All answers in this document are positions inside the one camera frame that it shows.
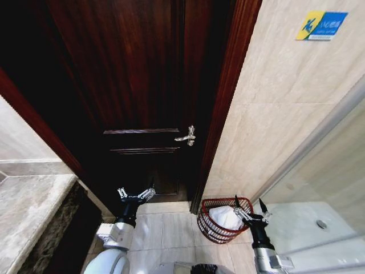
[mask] wooden door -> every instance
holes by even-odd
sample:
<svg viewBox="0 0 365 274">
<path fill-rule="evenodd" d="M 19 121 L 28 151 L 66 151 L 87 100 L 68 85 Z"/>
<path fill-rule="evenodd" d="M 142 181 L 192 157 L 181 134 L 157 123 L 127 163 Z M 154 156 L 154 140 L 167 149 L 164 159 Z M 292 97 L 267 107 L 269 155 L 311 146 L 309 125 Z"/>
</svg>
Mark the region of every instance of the wooden door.
<svg viewBox="0 0 365 274">
<path fill-rule="evenodd" d="M 60 151 L 76 163 L 65 161 L 90 189 L 115 214 L 118 187 L 138 193 L 151 180 L 154 201 L 191 200 L 235 1 L 8 5 L 7 81 L 62 141 Z M 190 125 L 194 145 L 175 141 Z"/>
</svg>

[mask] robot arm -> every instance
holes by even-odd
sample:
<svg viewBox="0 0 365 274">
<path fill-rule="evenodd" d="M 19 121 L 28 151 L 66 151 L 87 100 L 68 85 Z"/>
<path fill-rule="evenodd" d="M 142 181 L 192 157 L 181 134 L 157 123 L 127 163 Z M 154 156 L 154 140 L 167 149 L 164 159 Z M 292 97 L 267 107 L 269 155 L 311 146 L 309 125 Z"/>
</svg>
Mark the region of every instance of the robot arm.
<svg viewBox="0 0 365 274">
<path fill-rule="evenodd" d="M 269 224 L 270 213 L 263 201 L 260 199 L 260 207 L 263 215 L 246 213 L 240 206 L 236 196 L 236 207 L 234 212 L 241 218 L 244 224 L 248 225 L 253 238 L 252 248 L 255 253 L 255 266 L 258 274 L 282 274 L 288 273 L 287 269 L 293 268 L 289 257 L 280 256 L 276 253 L 275 247 L 267 236 L 265 227 Z"/>
<path fill-rule="evenodd" d="M 113 224 L 102 223 L 96 232 L 107 249 L 89 263 L 84 274 L 129 274 L 129 260 L 127 252 L 132 244 L 133 230 L 136 227 L 136 214 L 140 205 L 150 200 L 154 194 L 153 182 L 141 194 L 128 195 L 124 188 L 118 193 L 122 201 L 122 211 Z"/>
</svg>

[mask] wall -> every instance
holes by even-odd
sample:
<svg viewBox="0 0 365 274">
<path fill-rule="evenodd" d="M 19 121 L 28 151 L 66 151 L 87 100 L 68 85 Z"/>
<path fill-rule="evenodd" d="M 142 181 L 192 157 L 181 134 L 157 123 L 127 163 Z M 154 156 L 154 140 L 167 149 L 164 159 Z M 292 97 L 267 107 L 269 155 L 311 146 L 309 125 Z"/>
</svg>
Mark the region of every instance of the wall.
<svg viewBox="0 0 365 274">
<path fill-rule="evenodd" d="M 56 153 L 0 96 L 0 182 L 7 176 L 73 174 Z M 112 213 L 79 180 L 106 221 Z"/>
<path fill-rule="evenodd" d="M 330 42 L 296 41 L 311 10 L 347 11 Z M 252 197 L 365 72 L 365 1 L 264 0 L 204 197 Z"/>
<path fill-rule="evenodd" d="M 0 96 L 0 161 L 42 158 L 59 159 Z"/>
</svg>

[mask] blue and yellow sign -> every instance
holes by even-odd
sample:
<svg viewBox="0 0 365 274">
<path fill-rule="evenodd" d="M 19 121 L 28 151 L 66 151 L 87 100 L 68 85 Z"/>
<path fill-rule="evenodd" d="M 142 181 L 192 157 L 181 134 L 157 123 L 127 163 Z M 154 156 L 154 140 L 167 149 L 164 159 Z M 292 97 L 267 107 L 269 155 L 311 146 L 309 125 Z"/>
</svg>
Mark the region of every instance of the blue and yellow sign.
<svg viewBox="0 0 365 274">
<path fill-rule="evenodd" d="M 311 11 L 297 35 L 297 40 L 332 40 L 347 13 Z"/>
</svg>

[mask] robotic hand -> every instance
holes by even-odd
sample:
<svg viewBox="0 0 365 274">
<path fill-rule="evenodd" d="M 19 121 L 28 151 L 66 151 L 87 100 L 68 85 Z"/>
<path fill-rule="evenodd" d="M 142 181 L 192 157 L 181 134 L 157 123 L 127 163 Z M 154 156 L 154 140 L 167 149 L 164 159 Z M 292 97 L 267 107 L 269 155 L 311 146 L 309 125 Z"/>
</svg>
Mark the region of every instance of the robotic hand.
<svg viewBox="0 0 365 274">
<path fill-rule="evenodd" d="M 234 213 L 240 217 L 244 224 L 249 226 L 252 233 L 256 271 L 258 274 L 288 273 L 287 269 L 293 268 L 293 263 L 289 257 L 277 255 L 265 231 L 271 214 L 261 199 L 259 199 L 259 203 L 263 215 L 246 213 L 240 206 L 237 196 L 235 197 Z"/>
</svg>

